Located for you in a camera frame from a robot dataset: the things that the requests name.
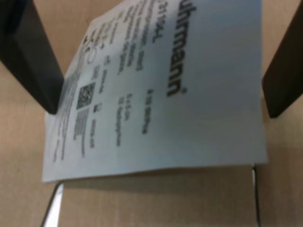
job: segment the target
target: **brown cardboard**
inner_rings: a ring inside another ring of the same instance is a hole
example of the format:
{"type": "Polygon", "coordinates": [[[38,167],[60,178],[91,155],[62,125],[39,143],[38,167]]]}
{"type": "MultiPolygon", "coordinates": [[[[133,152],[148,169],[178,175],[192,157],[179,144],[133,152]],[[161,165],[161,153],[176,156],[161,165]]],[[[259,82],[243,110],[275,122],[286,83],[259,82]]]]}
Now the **brown cardboard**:
{"type": "Polygon", "coordinates": [[[60,227],[256,226],[251,168],[67,182],[60,227]]]}
{"type": "MultiPolygon", "coordinates": [[[[35,0],[63,72],[89,22],[119,0],[35,0]]],[[[299,0],[263,0],[263,72],[299,0]]],[[[303,225],[303,98],[264,113],[269,164],[258,166],[263,226],[303,225]]],[[[53,184],[41,183],[44,111],[0,65],[0,226],[39,226],[53,184]]],[[[256,226],[247,167],[65,183],[60,226],[256,226]]]]}

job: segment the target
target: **white label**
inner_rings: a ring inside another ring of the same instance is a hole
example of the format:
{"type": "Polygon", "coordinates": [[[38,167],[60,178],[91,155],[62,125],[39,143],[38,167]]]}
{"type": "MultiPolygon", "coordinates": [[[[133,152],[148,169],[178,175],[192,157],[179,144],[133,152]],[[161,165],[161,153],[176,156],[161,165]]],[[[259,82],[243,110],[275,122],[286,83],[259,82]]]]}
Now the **white label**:
{"type": "Polygon", "coordinates": [[[260,0],[124,1],[46,116],[43,181],[266,162],[260,72],[260,0]]]}

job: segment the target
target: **qr code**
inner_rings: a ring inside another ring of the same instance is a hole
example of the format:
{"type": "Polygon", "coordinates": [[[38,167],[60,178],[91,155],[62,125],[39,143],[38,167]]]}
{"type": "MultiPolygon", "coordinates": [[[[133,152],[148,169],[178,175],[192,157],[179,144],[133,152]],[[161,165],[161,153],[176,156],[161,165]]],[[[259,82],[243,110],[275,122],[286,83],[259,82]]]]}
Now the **qr code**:
{"type": "Polygon", "coordinates": [[[77,103],[77,109],[88,106],[91,103],[91,100],[93,99],[94,95],[94,90],[95,83],[91,83],[84,87],[81,87],[77,103]]]}

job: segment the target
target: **paper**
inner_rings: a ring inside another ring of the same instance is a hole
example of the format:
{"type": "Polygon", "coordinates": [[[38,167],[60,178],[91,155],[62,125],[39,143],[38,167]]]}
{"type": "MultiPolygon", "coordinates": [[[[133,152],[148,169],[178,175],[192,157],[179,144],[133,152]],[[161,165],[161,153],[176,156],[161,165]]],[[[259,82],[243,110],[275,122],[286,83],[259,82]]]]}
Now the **paper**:
{"type": "Polygon", "coordinates": [[[259,0],[128,0],[93,20],[46,115],[43,181],[267,160],[259,0]]]}

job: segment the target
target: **brand name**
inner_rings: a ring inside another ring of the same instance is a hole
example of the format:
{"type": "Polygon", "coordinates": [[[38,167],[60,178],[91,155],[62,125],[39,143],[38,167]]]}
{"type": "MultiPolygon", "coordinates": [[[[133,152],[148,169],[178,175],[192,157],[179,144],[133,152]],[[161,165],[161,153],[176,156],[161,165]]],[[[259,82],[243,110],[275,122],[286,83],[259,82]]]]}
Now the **brand name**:
{"type": "Polygon", "coordinates": [[[182,74],[186,51],[184,50],[187,43],[189,30],[189,19],[191,13],[196,11],[191,0],[181,0],[179,4],[176,33],[174,36],[174,45],[170,62],[170,73],[167,96],[177,94],[182,86],[182,74]]]}

